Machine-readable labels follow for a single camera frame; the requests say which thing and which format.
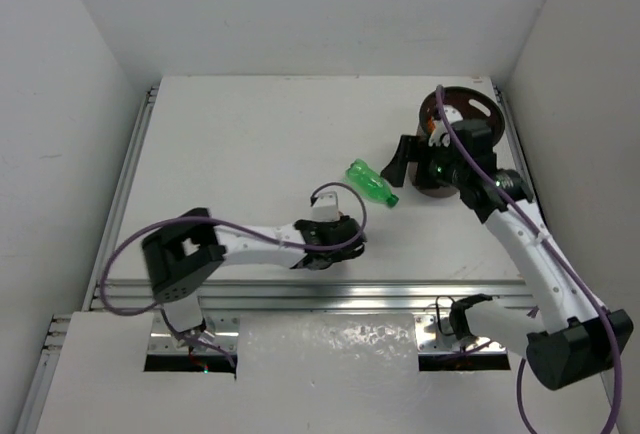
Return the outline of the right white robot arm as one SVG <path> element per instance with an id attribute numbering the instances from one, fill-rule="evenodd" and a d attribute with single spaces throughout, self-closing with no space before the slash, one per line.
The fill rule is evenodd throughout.
<path id="1" fill-rule="evenodd" d="M 487 337 L 502 344 L 552 391 L 619 368 L 634 329 L 629 315 L 608 310 L 571 277 L 531 189 L 517 171 L 498 167 L 488 124 L 461 120 L 451 129 L 454 139 L 442 128 L 434 139 L 401 136 L 381 175 L 400 187 L 408 165 L 415 164 L 420 187 L 456 189 L 509 254 L 539 309 L 532 319 L 509 313 L 492 296 L 473 295 L 451 305 L 451 335 L 460 342 Z"/>

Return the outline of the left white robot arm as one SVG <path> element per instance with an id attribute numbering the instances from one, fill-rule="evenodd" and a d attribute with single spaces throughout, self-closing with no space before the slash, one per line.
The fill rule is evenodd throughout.
<path id="1" fill-rule="evenodd" d="M 205 329 L 197 290 L 215 270 L 244 265 L 324 270 L 361 256 L 365 243 L 363 228 L 348 215 L 247 227 L 195 208 L 161 223 L 141 247 L 153 299 L 170 329 L 182 337 Z"/>

